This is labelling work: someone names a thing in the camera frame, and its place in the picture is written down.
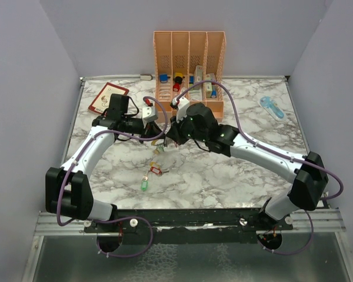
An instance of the gray wall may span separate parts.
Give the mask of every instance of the gray wall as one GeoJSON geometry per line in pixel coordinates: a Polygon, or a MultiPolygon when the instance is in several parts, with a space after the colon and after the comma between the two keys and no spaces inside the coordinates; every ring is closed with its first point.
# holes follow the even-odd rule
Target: gray wall
{"type": "Polygon", "coordinates": [[[19,281],[79,79],[39,1],[0,1],[0,282],[19,281]]]}
{"type": "MultiPolygon", "coordinates": [[[[311,150],[345,185],[339,205],[353,248],[353,0],[335,0],[290,80],[311,150]]],[[[330,191],[337,191],[334,179],[330,191]]]]}
{"type": "Polygon", "coordinates": [[[226,75],[290,75],[331,0],[41,0],[80,76],[154,73],[156,30],[225,31],[226,75]]]}

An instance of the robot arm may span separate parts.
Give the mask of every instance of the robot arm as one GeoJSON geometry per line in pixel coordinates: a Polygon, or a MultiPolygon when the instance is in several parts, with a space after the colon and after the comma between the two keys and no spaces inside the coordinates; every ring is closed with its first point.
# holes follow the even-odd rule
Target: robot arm
{"type": "MultiPolygon", "coordinates": [[[[328,178],[324,172],[311,166],[293,162],[293,158],[304,159],[323,167],[320,156],[310,152],[308,156],[286,152],[279,148],[260,142],[246,135],[254,144],[248,142],[239,130],[230,125],[219,125],[212,111],[202,103],[192,106],[185,98],[178,102],[176,116],[171,118],[171,127],[166,136],[182,145],[188,140],[204,142],[210,152],[220,153],[228,157],[248,160],[280,175],[292,183],[290,189],[276,197],[268,199],[254,218],[252,225],[273,227],[287,214],[298,210],[314,210],[327,185],[328,178]],[[292,159],[284,159],[261,149],[265,145],[283,155],[291,155],[292,159]]],[[[77,152],[59,168],[50,168],[46,174],[46,210],[57,213],[62,182],[70,172],[67,183],[71,190],[62,194],[61,212],[63,216],[73,219],[113,220],[117,218],[117,207],[95,200],[89,185],[89,177],[102,157],[103,153],[116,140],[117,135],[109,130],[117,130],[141,137],[161,135],[155,124],[157,114],[155,107],[143,108],[142,119],[128,115],[128,97],[111,95],[106,113],[98,116],[92,123],[92,129],[77,152]]]]}
{"type": "Polygon", "coordinates": [[[308,156],[287,152],[277,147],[260,142],[244,133],[254,144],[244,138],[239,130],[230,125],[219,125],[212,111],[202,103],[192,106],[186,98],[180,98],[178,112],[171,119],[171,128],[166,134],[181,145],[189,139],[204,142],[210,152],[228,157],[244,159],[262,166],[291,183],[287,191],[270,198],[263,205],[257,218],[262,224],[272,227],[283,217],[298,209],[315,210],[328,182],[327,174],[311,166],[294,162],[304,159],[323,167],[320,156],[310,152],[308,156]],[[264,145],[291,159],[279,157],[264,149],[264,145]]]}
{"type": "Polygon", "coordinates": [[[142,110],[142,118],[128,115],[129,97],[112,94],[109,108],[92,122],[92,129],[77,152],[61,167],[51,167],[46,173],[46,210],[57,213],[59,194],[64,177],[69,172],[67,183],[71,190],[63,192],[61,214],[73,219],[109,220],[115,217],[116,205],[93,198],[89,178],[106,150],[114,144],[118,130],[141,137],[154,137],[161,133],[154,122],[157,119],[155,106],[148,104],[142,110]]]}

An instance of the blue toy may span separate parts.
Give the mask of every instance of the blue toy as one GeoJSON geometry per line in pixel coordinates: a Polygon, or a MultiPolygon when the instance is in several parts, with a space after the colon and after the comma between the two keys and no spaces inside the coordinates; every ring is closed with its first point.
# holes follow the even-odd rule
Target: blue toy
{"type": "Polygon", "coordinates": [[[276,101],[269,96],[260,99],[260,105],[278,122],[286,121],[287,117],[282,109],[280,109],[276,101]]]}
{"type": "Polygon", "coordinates": [[[163,74],[159,75],[159,81],[161,83],[167,83],[167,74],[163,73],[163,74]]]}

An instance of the bolt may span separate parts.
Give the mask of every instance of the bolt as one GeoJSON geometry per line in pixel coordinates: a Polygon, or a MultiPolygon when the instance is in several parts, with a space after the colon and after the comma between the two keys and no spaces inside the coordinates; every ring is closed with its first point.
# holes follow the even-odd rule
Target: bolt
{"type": "Polygon", "coordinates": [[[131,219],[131,221],[129,222],[129,225],[131,225],[131,227],[136,227],[138,224],[137,219],[131,219]]]}
{"type": "Polygon", "coordinates": [[[286,224],[291,225],[291,224],[293,223],[293,219],[292,219],[290,216],[287,216],[287,217],[285,218],[285,222],[286,222],[286,224]]]}
{"type": "Polygon", "coordinates": [[[91,221],[89,221],[89,220],[85,220],[85,221],[84,221],[84,226],[85,226],[85,227],[91,227],[91,225],[92,225],[92,222],[91,222],[91,221]]]}
{"type": "Polygon", "coordinates": [[[241,226],[246,226],[247,225],[247,220],[239,219],[239,223],[241,224],[241,226]]]}

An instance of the marble countertop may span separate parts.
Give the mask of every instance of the marble countertop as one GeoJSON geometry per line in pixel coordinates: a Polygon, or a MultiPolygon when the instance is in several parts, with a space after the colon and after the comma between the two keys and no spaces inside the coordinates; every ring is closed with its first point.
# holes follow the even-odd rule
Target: marble countertop
{"type": "MultiPolygon", "coordinates": [[[[128,95],[142,107],[143,96],[154,96],[155,81],[135,79],[88,80],[85,82],[67,157],[71,157],[86,138],[97,114],[88,106],[106,82],[129,89],[128,95]]],[[[283,79],[225,79],[233,94],[242,128],[253,137],[281,149],[307,152],[301,130],[283,79]],[[270,96],[287,114],[277,122],[260,105],[270,96]]],[[[235,126],[231,104],[224,95],[222,123],[235,126]]],[[[98,162],[90,178],[94,198],[116,204],[120,209],[202,209],[261,207],[289,184],[253,163],[199,150],[193,141],[175,148],[169,146],[155,155],[150,142],[115,142],[98,162]],[[150,173],[148,190],[141,190],[141,179],[151,161],[169,172],[150,173]]]]}

